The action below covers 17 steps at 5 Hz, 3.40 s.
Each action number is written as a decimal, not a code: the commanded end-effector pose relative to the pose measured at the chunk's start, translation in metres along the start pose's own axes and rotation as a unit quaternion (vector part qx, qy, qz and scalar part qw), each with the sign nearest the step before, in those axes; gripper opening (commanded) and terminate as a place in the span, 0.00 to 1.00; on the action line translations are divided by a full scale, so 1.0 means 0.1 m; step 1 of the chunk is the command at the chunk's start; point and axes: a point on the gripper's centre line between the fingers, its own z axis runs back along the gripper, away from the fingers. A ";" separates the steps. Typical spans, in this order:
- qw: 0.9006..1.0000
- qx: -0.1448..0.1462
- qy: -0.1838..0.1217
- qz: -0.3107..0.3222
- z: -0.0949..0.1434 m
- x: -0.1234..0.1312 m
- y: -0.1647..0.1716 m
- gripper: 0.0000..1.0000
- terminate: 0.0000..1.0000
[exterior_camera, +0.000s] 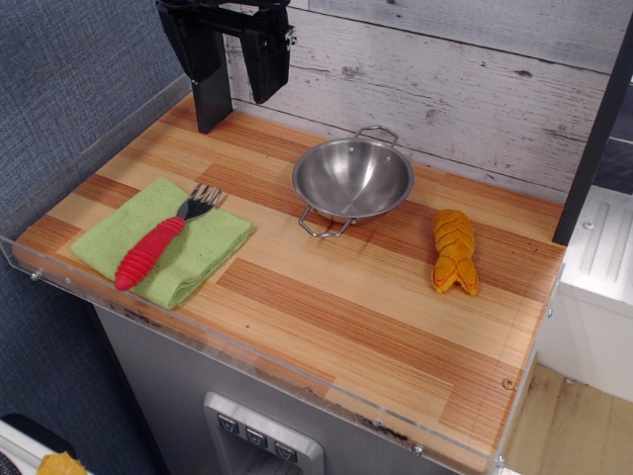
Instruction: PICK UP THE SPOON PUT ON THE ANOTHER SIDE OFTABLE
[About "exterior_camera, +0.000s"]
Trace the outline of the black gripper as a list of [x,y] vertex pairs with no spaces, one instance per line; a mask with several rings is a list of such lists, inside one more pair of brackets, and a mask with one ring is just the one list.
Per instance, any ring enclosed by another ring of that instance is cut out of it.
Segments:
[[268,101],[287,84],[290,51],[288,1],[158,1],[159,18],[184,72],[195,83],[222,65],[216,32],[239,35],[253,100]]

